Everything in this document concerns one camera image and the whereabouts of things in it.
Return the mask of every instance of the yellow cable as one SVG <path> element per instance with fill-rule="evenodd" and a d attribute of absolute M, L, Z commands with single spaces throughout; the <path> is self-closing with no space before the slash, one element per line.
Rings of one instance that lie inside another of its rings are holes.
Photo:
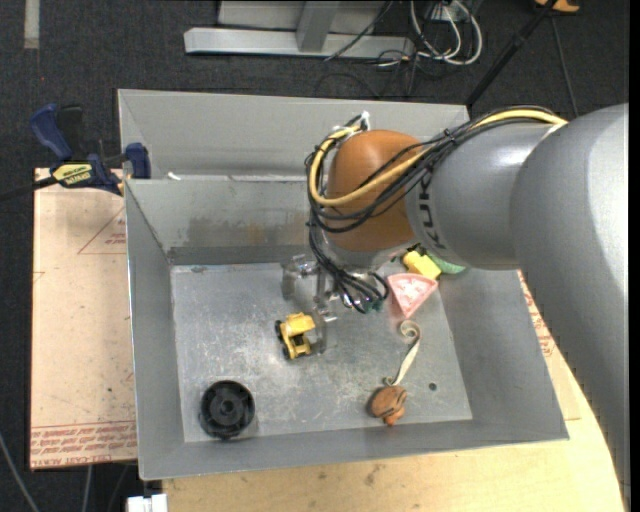
<path fill-rule="evenodd" d="M 542 121 L 544 123 L 549 123 L 549 124 L 557 124 L 557 125 L 567 124 L 567 121 L 562 119 L 561 117 L 548 114 L 546 112 L 541 112 L 540 110 L 518 109 L 518 110 L 506 110 L 504 112 L 499 112 L 497 114 L 487 117 L 486 119 L 483 119 L 477 124 L 474 124 L 473 127 L 475 128 L 478 126 L 483 126 L 488 123 L 504 121 L 505 119 L 513 119 L 516 117 L 536 119 L 537 121 Z"/>
<path fill-rule="evenodd" d="M 542 121 L 544 123 L 554 124 L 554 125 L 564 125 L 567 123 L 566 120 L 561 117 L 548 114 L 546 112 L 542 112 L 539 110 L 530 110 L 530 109 L 518 109 L 518 110 L 507 110 L 505 112 L 500 112 L 498 114 L 494 114 L 492 116 L 479 121 L 474 124 L 471 129 L 477 128 L 479 126 L 484 126 L 485 124 L 495 123 L 499 121 L 504 121 L 505 119 L 514 119 L 514 118 L 526 118 L 526 119 L 535 119 L 537 121 Z M 371 180 L 366 185 L 357 188 L 353 192 L 350 192 L 344 196 L 336 197 L 336 198 L 326 198 L 321 196 L 318 193 L 318 189 L 316 187 L 316 177 L 318 175 L 318 169 L 320 168 L 320 163 L 325 156 L 326 151 L 336 143 L 334 139 L 341 139 L 346 135 L 360 132 L 361 128 L 358 126 L 350 126 L 337 132 L 332 133 L 329 137 L 327 137 L 322 144 L 320 144 L 320 149 L 317 151 L 313 162 L 311 162 L 311 168 L 309 170 L 309 193 L 313 200 L 321 206 L 342 206 L 354 199 L 359 199 L 363 195 L 367 194 L 371 190 L 374 190 L 376 187 L 380 185 L 380 182 L 383 180 L 389 180 L 391 178 L 395 178 L 401 175 L 407 168 L 411 167 L 414 163 L 420 160 L 424 155 L 426 155 L 433 146 L 429 146 L 424 151 L 421 151 L 417 155 L 411 157 L 410 159 L 398 164 L 393 167 L 387 173 L 378 176 L 377 178 Z"/>

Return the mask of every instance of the metal rod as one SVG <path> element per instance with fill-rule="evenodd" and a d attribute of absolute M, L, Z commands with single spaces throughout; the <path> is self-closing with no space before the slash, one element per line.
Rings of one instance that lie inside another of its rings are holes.
<path fill-rule="evenodd" d="M 544 4 L 542 9 L 540 9 L 540 12 L 538 12 L 538 14 L 536 14 L 536 16 L 531 19 L 522 28 L 522 30 L 520 30 L 520 32 L 513 36 L 511 42 L 502 50 L 500 57 L 498 57 L 498 59 L 493 63 L 489 71 L 487 71 L 484 77 L 482 77 L 476 88 L 467 98 L 465 104 L 469 110 L 471 110 L 473 104 L 478 100 L 478 98 L 484 94 L 484 91 L 491 85 L 500 71 L 502 71 L 502 68 L 509 63 L 515 53 L 527 41 L 536 27 L 540 25 L 542 19 L 546 16 L 547 12 L 553 8 L 557 1 L 558 0 L 547 0 L 547 3 Z"/>
<path fill-rule="evenodd" d="M 31 185 L 27 185 L 26 187 L 19 187 L 12 190 L 11 192 L 5 192 L 4 194 L 0 194 L 0 202 L 8 201 L 9 199 L 23 196 L 25 194 L 30 194 L 31 192 L 34 192 L 38 189 L 45 188 L 50 185 L 55 185 L 56 183 L 58 183 L 58 180 L 56 180 L 53 176 L 50 176 L 49 178 L 36 181 L 35 183 L 32 183 Z"/>
<path fill-rule="evenodd" d="M 560 56 L 560 65 L 562 66 L 562 73 L 564 74 L 564 81 L 567 84 L 567 90 L 569 91 L 569 98 L 571 99 L 571 106 L 573 107 L 573 115 L 578 117 L 578 105 L 576 104 L 576 97 L 573 94 L 573 87 L 571 86 L 571 79 L 569 78 L 569 70 L 567 69 L 567 63 L 564 60 L 564 52 L 562 51 L 562 43 L 560 42 L 560 34 L 558 33 L 558 27 L 556 26 L 556 20 L 551 18 L 551 26 L 553 27 L 553 34 L 556 38 L 556 45 L 558 47 L 558 55 Z"/>

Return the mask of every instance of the black cable on floor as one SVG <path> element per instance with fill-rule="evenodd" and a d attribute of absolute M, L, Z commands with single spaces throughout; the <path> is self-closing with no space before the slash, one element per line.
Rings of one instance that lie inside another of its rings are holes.
<path fill-rule="evenodd" d="M 89 494 L 91 494 L 91 480 L 93 479 L 93 466 L 89 466 L 87 469 L 87 479 L 84 485 L 84 496 L 82 498 L 81 512 L 87 512 L 89 509 Z"/>
<path fill-rule="evenodd" d="M 571 86 L 571 80 L 569 79 L 569 71 L 567 70 L 567 64 L 564 60 L 564 52 L 562 51 L 562 43 L 560 42 L 560 34 L 558 33 L 558 26 L 556 20 L 551 16 L 551 26 L 553 27 L 553 34 L 556 39 L 556 45 L 558 46 L 558 55 L 560 55 L 560 64 L 562 65 L 562 72 L 564 73 L 564 81 L 567 84 L 569 90 L 569 97 L 571 98 L 571 106 L 573 107 L 573 114 L 578 117 L 578 106 L 576 105 L 576 98 L 573 95 L 573 87 Z"/>
<path fill-rule="evenodd" d="M 367 32 L 372 29 L 382 18 L 384 18 L 384 15 L 387 14 L 387 12 L 389 12 L 389 9 L 391 8 L 391 5 L 393 4 L 393 1 L 388 0 L 380 9 L 380 12 L 378 13 L 378 15 L 374 18 L 374 20 L 369 23 L 364 29 L 362 29 L 362 32 L 360 32 L 358 35 L 356 35 L 350 43 L 348 43 L 346 46 L 343 46 L 342 48 L 340 48 L 337 52 L 335 52 L 333 55 L 331 55 L 330 57 L 327 57 L 325 59 L 325 62 L 330 61 L 335 59 L 336 57 L 340 57 L 342 54 L 346 53 L 348 50 L 350 50 L 351 48 L 353 48 L 355 46 L 355 44 L 360 41 L 360 39 L 362 39 Z"/>
<path fill-rule="evenodd" d="M 7 448 L 7 445 L 4 442 L 4 437 L 2 436 L 2 432 L 0 432 L 0 451 L 2 451 L 4 458 L 6 459 L 7 464 L 9 465 L 9 469 L 13 474 L 13 478 L 18 484 L 18 487 L 20 487 L 20 491 L 22 492 L 24 499 L 27 500 L 29 507 L 31 507 L 31 510 L 33 510 L 33 512 L 40 512 L 40 510 L 38 509 L 38 506 L 35 504 L 35 502 L 33 501 L 33 498 L 31 497 L 31 493 L 28 491 L 26 485 L 24 484 L 24 480 L 22 480 L 22 477 L 20 476 L 20 473 L 18 472 L 18 469 L 16 468 L 16 465 L 14 464 L 13 459 L 11 458 L 11 455 L 9 454 L 9 448 Z"/>
<path fill-rule="evenodd" d="M 127 476 L 127 472 L 129 471 L 130 467 L 131 466 L 129 466 L 128 464 L 125 465 L 122 473 L 120 473 L 120 478 L 118 478 L 116 486 L 113 488 L 113 492 L 111 493 L 111 498 L 109 499 L 109 504 L 107 505 L 107 512 L 113 511 L 113 507 L 115 506 L 119 498 L 118 493 L 120 492 L 120 488 L 122 487 L 122 482 L 124 482 L 124 477 Z"/>
<path fill-rule="evenodd" d="M 330 78 L 334 78 L 334 77 L 339 77 L 339 78 L 348 78 L 349 80 L 352 80 L 353 82 L 357 83 L 358 85 L 360 85 L 361 87 L 363 87 L 373 99 L 376 100 L 380 100 L 382 99 L 382 97 L 380 96 L 380 93 L 378 91 L 376 91 L 369 83 L 367 83 L 365 80 L 363 80 L 362 78 L 354 75 L 353 73 L 329 73 L 327 75 L 324 75 L 320 78 L 320 80 L 318 80 L 315 85 L 313 86 L 313 92 L 312 95 L 314 98 L 318 97 L 318 93 L 320 91 L 320 86 L 326 82 L 327 80 L 329 80 Z"/>

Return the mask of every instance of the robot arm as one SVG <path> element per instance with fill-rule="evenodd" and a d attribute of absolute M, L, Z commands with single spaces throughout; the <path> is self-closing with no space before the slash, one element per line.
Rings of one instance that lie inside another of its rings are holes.
<path fill-rule="evenodd" d="M 521 268 L 599 418 L 630 507 L 628 105 L 570 124 L 542 114 L 493 114 L 431 145 L 350 135 L 324 196 L 310 173 L 310 202 L 344 268 L 375 267 L 416 241 L 451 263 Z"/>

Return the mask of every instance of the blue clamp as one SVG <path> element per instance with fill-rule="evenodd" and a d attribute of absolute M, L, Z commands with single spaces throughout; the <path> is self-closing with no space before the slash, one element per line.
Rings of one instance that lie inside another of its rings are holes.
<path fill-rule="evenodd" d="M 124 156 L 131 162 L 134 178 L 151 178 L 151 162 L 147 155 L 147 149 L 142 144 L 139 142 L 129 144 L 124 150 Z"/>
<path fill-rule="evenodd" d="M 40 144 L 53 151 L 60 162 L 64 162 L 71 158 L 73 151 L 58 128 L 56 111 L 57 105 L 55 103 L 45 105 L 31 116 L 29 125 Z"/>
<path fill-rule="evenodd" d="M 57 105 L 49 103 L 29 119 L 31 130 L 40 143 L 51 149 L 58 157 L 49 172 L 60 185 L 67 188 L 92 187 L 114 194 L 121 194 L 122 180 L 107 168 L 95 153 L 87 155 L 84 162 L 73 159 L 74 152 L 57 123 Z M 147 150 L 139 142 L 129 144 L 124 155 L 132 168 L 132 177 L 151 177 L 151 163 Z"/>

